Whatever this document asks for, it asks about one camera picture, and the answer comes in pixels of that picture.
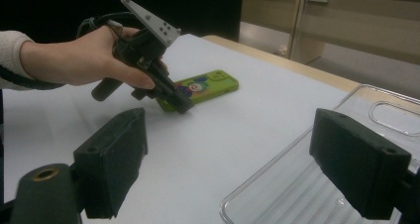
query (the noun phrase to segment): table surface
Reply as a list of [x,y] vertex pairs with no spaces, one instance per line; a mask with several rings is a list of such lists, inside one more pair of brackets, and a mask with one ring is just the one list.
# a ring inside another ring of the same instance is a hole
[[214,69],[240,88],[165,113],[122,85],[104,102],[97,83],[50,91],[4,91],[5,200],[19,178],[48,164],[73,163],[72,152],[120,112],[146,110],[149,154],[118,217],[83,223],[223,223],[222,200],[311,127],[316,108],[334,108],[357,84],[218,37],[185,35],[163,61],[179,80]]

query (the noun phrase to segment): sleeve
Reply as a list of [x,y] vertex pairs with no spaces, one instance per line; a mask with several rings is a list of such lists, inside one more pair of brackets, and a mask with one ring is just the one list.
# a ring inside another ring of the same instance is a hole
[[[27,35],[17,31],[0,31],[0,65],[18,75],[32,79],[23,69],[20,50],[24,42],[32,42]],[[0,78],[0,88],[26,90],[28,88],[16,85]]]

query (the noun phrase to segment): hand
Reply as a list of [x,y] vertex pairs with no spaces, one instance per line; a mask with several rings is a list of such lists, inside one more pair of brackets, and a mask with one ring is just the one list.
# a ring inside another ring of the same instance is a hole
[[[124,28],[122,37],[136,32],[137,29]],[[45,82],[82,85],[110,77],[134,87],[154,88],[154,82],[145,73],[112,56],[116,40],[114,32],[104,26],[67,43],[25,42],[21,63],[28,75]]]

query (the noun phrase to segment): black plastic block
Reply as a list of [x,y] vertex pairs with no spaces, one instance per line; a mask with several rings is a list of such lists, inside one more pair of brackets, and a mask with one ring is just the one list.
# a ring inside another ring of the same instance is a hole
[[364,218],[390,218],[408,152],[346,115],[318,109],[309,154]]
[[37,168],[19,181],[11,224],[74,224],[78,218],[68,165]]
[[147,152],[143,108],[118,114],[74,151],[87,217],[117,216]]

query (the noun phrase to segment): green phone case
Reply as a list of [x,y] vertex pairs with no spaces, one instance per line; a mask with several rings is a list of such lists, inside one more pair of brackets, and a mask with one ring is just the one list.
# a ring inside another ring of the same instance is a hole
[[[175,83],[175,88],[180,89],[194,104],[197,104],[238,90],[239,82],[227,72],[219,69],[182,79]],[[164,100],[157,98],[157,103],[163,111],[175,111]]]

